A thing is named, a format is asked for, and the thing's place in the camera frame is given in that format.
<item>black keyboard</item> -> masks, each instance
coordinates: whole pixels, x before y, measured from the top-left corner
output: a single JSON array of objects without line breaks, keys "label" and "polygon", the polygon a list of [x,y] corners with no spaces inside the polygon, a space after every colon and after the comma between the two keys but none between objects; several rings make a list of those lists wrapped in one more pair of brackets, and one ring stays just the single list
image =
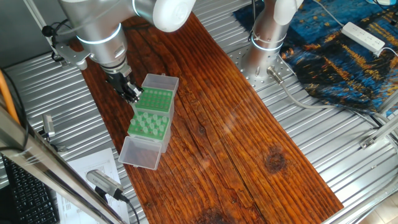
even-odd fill
[{"label": "black keyboard", "polygon": [[2,156],[21,224],[55,224],[59,217],[49,188],[23,168]]}]

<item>wooden board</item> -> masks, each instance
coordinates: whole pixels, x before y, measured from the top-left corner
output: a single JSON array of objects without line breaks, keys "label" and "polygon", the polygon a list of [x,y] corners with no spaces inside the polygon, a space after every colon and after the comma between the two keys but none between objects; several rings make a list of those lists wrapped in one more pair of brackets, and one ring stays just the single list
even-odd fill
[{"label": "wooden board", "polygon": [[[172,34],[126,35],[139,84],[147,73],[180,79],[158,169],[125,166],[149,223],[321,223],[343,208],[193,14]],[[83,76],[120,152],[132,109],[99,65]]]}]

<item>paper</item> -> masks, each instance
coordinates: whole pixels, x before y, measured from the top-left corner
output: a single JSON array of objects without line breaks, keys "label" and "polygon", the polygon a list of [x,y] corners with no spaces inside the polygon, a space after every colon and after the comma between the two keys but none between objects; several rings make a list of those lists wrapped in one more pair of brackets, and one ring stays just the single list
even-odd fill
[{"label": "paper", "polygon": [[[114,162],[112,149],[105,149],[101,152],[85,156],[68,163],[93,189],[95,185],[87,181],[86,174],[88,171],[98,169],[110,176],[112,179],[120,183],[116,163]],[[125,202],[118,201],[109,195],[106,195],[109,205],[117,214],[126,222],[129,221],[127,205]],[[57,194],[58,210],[60,214],[61,224],[97,224],[98,222],[87,215],[81,209],[70,203],[68,200]]]}]

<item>corrugated metal surface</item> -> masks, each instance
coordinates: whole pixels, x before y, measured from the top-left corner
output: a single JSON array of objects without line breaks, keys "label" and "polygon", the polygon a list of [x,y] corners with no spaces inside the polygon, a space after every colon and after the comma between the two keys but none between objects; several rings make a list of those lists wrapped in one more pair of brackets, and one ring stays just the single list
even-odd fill
[{"label": "corrugated metal surface", "polygon": [[[243,51],[248,32],[232,15],[250,0],[202,0],[194,13],[226,52]],[[293,96],[302,103],[315,104],[296,76],[285,77]],[[340,109],[303,109],[287,97],[275,82],[257,90],[269,111],[298,145],[344,206],[372,189],[380,189],[398,172],[398,156],[387,139],[362,150],[359,146],[375,130],[358,115]]]},{"label": "corrugated metal surface", "polygon": [[[136,208],[141,223],[147,223],[80,70],[72,66],[62,67],[47,54],[10,67],[6,71],[18,87],[33,128],[42,128],[42,114],[52,115],[56,136],[51,143],[67,147],[67,152],[60,153],[66,161],[112,148],[125,194]],[[0,169],[0,188],[6,184],[5,171]],[[131,208],[129,215],[131,223],[136,222]]]}]

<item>blue patterned cloth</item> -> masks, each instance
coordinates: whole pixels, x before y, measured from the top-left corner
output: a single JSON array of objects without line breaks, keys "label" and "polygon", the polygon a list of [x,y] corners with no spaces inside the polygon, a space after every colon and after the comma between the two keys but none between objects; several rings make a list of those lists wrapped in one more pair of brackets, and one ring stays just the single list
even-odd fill
[{"label": "blue patterned cloth", "polygon": [[[321,3],[341,23],[352,22],[383,40],[385,47],[398,48],[398,29],[389,23],[394,7],[383,12],[363,0]],[[263,8],[264,3],[258,1],[257,11]],[[251,30],[251,6],[234,15],[246,30]],[[292,20],[282,56],[311,96],[325,104],[373,114],[398,89],[398,58],[390,51],[375,58],[340,30],[341,26],[317,3],[306,0]],[[397,108],[393,107],[387,115]]]}]

